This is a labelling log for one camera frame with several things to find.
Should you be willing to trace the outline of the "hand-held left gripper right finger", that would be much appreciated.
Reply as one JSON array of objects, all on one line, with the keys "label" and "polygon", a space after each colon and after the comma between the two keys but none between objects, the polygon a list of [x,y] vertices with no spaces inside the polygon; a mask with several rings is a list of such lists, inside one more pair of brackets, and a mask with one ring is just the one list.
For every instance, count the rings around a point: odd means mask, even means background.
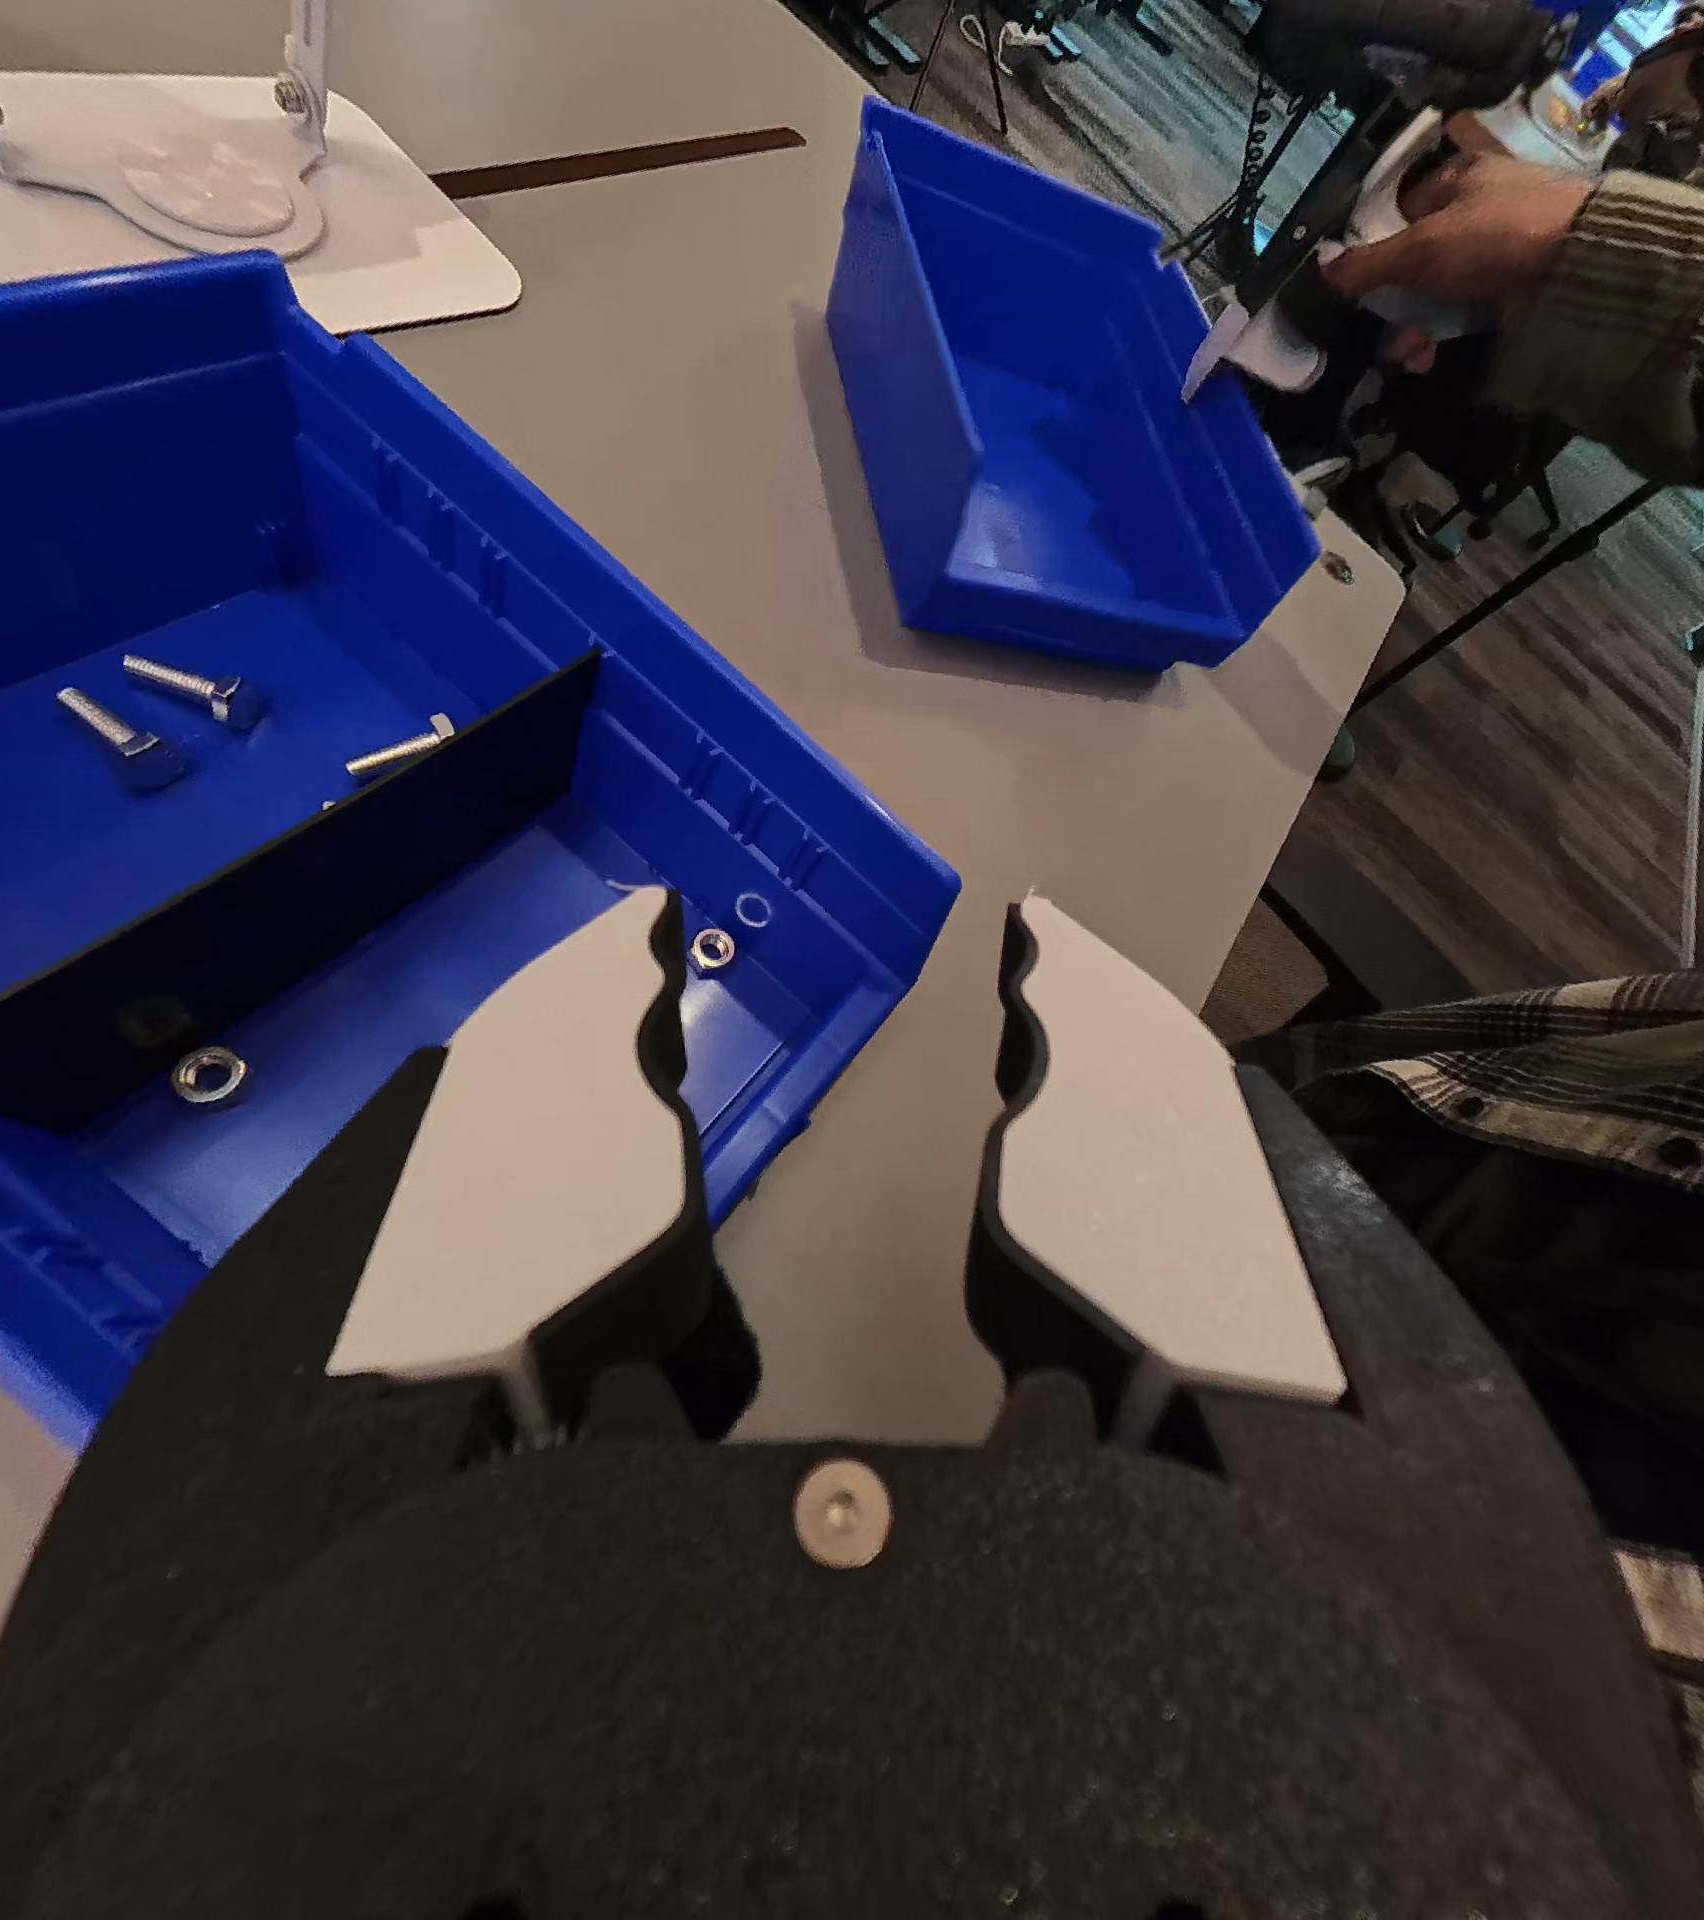
[{"label": "hand-held left gripper right finger", "polygon": [[1240,1076],[1196,1011],[1029,893],[963,1311],[1009,1387],[1063,1372],[1104,1443],[1152,1448],[1192,1392],[1333,1408],[1349,1376]]}]

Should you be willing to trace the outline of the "blue plastic bin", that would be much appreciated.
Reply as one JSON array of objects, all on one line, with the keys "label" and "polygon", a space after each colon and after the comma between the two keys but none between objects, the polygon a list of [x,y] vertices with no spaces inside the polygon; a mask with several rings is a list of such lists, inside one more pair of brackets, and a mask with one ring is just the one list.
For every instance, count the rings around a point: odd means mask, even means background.
[{"label": "blue plastic bin", "polygon": [[1140,216],[863,103],[823,306],[904,626],[1221,665],[1322,545]]}]

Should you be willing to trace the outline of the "person's plaid shirt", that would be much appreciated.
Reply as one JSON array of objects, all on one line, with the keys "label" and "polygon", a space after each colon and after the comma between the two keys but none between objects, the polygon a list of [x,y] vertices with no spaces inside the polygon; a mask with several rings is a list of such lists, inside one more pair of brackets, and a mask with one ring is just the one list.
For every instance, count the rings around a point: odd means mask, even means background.
[{"label": "person's plaid shirt", "polygon": [[[1391,1214],[1394,1182],[1495,1154],[1704,1195],[1700,970],[1296,1021],[1233,1052],[1296,1099]],[[1675,1701],[1704,1821],[1704,1557],[1602,1530]]]}]

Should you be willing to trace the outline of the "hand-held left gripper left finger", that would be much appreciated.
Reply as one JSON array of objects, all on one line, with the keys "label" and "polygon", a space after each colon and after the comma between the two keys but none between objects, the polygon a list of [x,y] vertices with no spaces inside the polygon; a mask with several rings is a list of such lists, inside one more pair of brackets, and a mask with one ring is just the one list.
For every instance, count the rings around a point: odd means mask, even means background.
[{"label": "hand-held left gripper left finger", "polygon": [[680,1093],[680,899],[639,885],[461,1021],[326,1372],[478,1379],[525,1439],[576,1434],[597,1379],[662,1372],[728,1436],[760,1383],[713,1248]]}]

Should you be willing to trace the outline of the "black tripod leg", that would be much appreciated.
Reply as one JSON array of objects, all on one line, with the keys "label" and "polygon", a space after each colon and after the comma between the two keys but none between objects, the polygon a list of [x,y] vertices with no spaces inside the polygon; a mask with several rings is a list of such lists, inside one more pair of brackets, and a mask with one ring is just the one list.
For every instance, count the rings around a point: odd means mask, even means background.
[{"label": "black tripod leg", "polygon": [[1463,638],[1471,635],[1487,621],[1507,611],[1514,601],[1529,596],[1533,589],[1551,578],[1562,567],[1570,562],[1580,562],[1590,557],[1601,541],[1617,529],[1625,521],[1635,515],[1642,507],[1656,500],[1666,484],[1662,483],[1641,483],[1628,495],[1615,500],[1602,512],[1593,515],[1585,525],[1574,528],[1572,531],[1564,534],[1559,541],[1549,544],[1523,572],[1507,578],[1500,589],[1494,589],[1484,599],[1480,599],[1471,610],[1456,617],[1450,624],[1442,626],[1435,635],[1420,641],[1408,655],[1400,659],[1391,668],[1385,668],[1379,678],[1374,678],[1359,694],[1353,699],[1349,717],[1357,717],[1365,708],[1374,701],[1391,694],[1397,683],[1405,683],[1415,669],[1428,665],[1429,660],[1439,659],[1449,647],[1461,641]]}]

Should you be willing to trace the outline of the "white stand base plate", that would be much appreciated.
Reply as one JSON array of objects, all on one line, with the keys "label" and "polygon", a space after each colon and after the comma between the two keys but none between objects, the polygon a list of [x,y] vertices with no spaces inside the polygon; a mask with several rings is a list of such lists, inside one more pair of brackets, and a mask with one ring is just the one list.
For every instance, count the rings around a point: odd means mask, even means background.
[{"label": "white stand base plate", "polygon": [[[110,131],[214,124],[284,131],[266,77],[87,75],[0,70],[5,133],[21,151],[65,145],[96,120]],[[312,254],[288,264],[305,311],[335,335],[499,315],[522,295],[513,263],[358,105],[335,95],[328,157],[309,185],[326,213]],[[97,203],[0,180],[0,284],[104,275],[185,260]]]}]

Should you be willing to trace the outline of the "white bracket stand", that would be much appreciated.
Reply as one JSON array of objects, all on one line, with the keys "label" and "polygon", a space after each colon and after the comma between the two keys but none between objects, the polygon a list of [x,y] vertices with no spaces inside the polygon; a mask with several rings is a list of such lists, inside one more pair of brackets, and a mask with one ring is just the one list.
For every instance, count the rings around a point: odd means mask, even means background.
[{"label": "white bracket stand", "polygon": [[104,207],[185,254],[312,254],[326,213],[328,2],[293,2],[262,118],[211,112],[168,77],[52,72],[21,112],[0,105],[0,180]]}]

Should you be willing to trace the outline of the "black office chair base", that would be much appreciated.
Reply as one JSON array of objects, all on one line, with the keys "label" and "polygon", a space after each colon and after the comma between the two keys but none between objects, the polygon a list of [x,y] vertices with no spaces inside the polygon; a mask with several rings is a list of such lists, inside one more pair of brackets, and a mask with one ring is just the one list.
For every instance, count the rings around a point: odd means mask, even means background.
[{"label": "black office chair base", "polygon": [[[1446,534],[1456,521],[1463,521],[1463,541],[1488,539],[1498,515],[1523,495],[1530,495],[1543,512],[1543,525],[1526,541],[1526,550],[1539,552],[1551,545],[1562,525],[1551,462],[1572,443],[1570,429],[1557,420],[1517,420],[1481,405],[1418,407],[1392,420],[1374,407],[1365,420],[1392,443],[1391,456],[1359,479],[1368,483],[1372,529],[1402,575],[1422,559],[1456,559],[1463,549]],[[1397,456],[1413,456],[1436,474],[1450,487],[1453,504],[1436,510],[1420,502],[1385,500],[1381,475]]]}]

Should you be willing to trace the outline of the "person's dark clothing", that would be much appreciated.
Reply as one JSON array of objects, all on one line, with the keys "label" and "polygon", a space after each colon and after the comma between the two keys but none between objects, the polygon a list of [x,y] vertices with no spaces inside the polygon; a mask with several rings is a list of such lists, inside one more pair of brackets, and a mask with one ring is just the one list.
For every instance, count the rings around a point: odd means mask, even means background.
[{"label": "person's dark clothing", "polygon": [[1385,1190],[1625,1544],[1704,1557],[1704,1195],[1495,1154]]}]

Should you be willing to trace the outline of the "blue divided parts bin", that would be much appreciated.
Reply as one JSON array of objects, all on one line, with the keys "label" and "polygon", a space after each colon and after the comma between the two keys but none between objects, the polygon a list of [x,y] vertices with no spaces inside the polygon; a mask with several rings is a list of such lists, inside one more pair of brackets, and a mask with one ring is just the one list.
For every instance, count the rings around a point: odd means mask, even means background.
[{"label": "blue divided parts bin", "polygon": [[[0,996],[468,730],[600,647],[570,792],[170,1073],[59,1136],[0,1120],[0,1387],[83,1448],[192,1289],[417,1049],[626,891],[688,939],[684,1021],[724,1220],[912,985],[960,877],[621,562],[269,254],[0,288]],[[238,675],[252,733],[128,679]],[[168,738],[135,796],[54,694]]]}]

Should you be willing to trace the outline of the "black bin divider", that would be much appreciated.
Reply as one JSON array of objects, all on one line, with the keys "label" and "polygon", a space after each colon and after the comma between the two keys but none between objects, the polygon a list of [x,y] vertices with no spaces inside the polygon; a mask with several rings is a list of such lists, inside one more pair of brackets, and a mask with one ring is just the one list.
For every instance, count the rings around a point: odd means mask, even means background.
[{"label": "black bin divider", "polygon": [[0,1120],[73,1134],[570,792],[604,652],[0,996]]}]

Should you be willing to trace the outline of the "person's right hand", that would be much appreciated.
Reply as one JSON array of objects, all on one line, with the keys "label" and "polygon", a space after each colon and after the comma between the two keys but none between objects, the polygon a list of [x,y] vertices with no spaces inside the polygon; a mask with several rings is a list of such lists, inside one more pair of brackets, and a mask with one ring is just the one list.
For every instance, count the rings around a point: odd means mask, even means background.
[{"label": "person's right hand", "polygon": [[1593,304],[1585,228],[1598,201],[1595,180],[1512,157],[1456,157],[1408,189],[1400,231],[1346,249],[1320,282],[1349,302],[1406,295],[1494,322],[1494,392],[1538,398]]}]

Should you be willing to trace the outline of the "person's right forearm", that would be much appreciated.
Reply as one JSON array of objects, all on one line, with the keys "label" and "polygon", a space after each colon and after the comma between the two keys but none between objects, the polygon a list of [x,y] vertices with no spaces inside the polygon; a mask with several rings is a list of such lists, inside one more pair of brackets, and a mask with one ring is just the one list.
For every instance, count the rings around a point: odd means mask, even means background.
[{"label": "person's right forearm", "polygon": [[1500,339],[1487,395],[1704,491],[1704,192],[1605,175]]}]

